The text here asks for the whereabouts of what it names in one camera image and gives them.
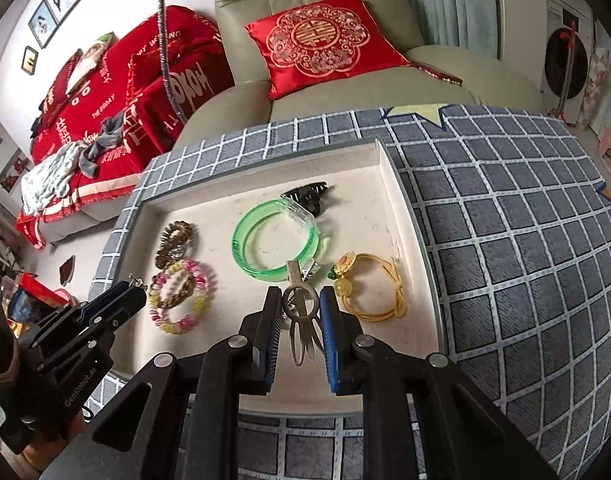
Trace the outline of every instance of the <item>metal screw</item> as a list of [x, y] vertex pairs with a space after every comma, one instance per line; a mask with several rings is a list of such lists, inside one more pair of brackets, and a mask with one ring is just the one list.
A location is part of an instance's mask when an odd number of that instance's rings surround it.
[[444, 354], [432, 354], [428, 361], [435, 368], [445, 368], [450, 362]]
[[248, 338], [245, 335], [233, 335], [228, 339], [228, 345], [231, 348], [243, 348], [248, 344]]
[[174, 358], [171, 354], [159, 354], [157, 355], [157, 357], [154, 358], [154, 366], [156, 366], [157, 368], [166, 368], [167, 366], [170, 366], [172, 364], [173, 360]]
[[374, 345], [375, 338], [368, 334], [361, 334], [356, 336], [354, 342], [357, 344], [357, 346], [360, 346], [361, 348], [369, 348]]

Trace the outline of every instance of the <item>translucent green ring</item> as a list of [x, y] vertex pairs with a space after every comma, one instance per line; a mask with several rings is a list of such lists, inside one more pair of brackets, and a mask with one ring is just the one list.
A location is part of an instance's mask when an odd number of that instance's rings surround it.
[[232, 236], [232, 255], [236, 264], [242, 270], [262, 282], [282, 282], [288, 278], [288, 268], [284, 265], [274, 269], [255, 269], [244, 256], [246, 243], [250, 235], [268, 218], [276, 214], [284, 213], [293, 220], [303, 225], [308, 230], [308, 238], [305, 246], [295, 258], [299, 265], [303, 266], [305, 260], [314, 256], [319, 247], [319, 227], [312, 214], [302, 208], [293, 200], [288, 198], [277, 198], [269, 200], [250, 209], [239, 221]]

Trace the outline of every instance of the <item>checkered tablecloth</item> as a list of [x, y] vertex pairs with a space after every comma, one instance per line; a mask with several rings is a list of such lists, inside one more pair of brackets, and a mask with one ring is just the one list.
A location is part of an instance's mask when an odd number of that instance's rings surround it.
[[[596, 191], [597, 168], [550, 118], [458, 105], [444, 107], [435, 124], [386, 112], [256, 126], [154, 159], [118, 219], [90, 297], [115, 280], [143, 200], [277, 156], [378, 137], [423, 231], [447, 353], [562, 478], [576, 478], [611, 433], [611, 201]], [[357, 420], [242, 416], [240, 471], [360, 478]]]

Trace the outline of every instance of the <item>gray cloth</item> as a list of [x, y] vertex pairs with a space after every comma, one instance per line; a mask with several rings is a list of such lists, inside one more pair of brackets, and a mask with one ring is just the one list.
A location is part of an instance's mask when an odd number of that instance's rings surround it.
[[123, 108], [116, 116], [102, 121], [102, 130], [94, 142], [79, 156], [79, 169], [88, 178], [94, 178], [98, 164], [97, 157], [103, 152], [116, 148], [123, 142]]

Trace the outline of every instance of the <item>brown spiral hair tie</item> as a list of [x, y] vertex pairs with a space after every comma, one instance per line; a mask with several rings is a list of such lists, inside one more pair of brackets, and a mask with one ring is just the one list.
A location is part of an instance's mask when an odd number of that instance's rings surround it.
[[161, 236], [161, 245], [154, 257], [156, 268], [165, 269], [171, 263], [183, 258], [192, 235], [192, 224], [188, 222], [178, 220], [169, 224]]

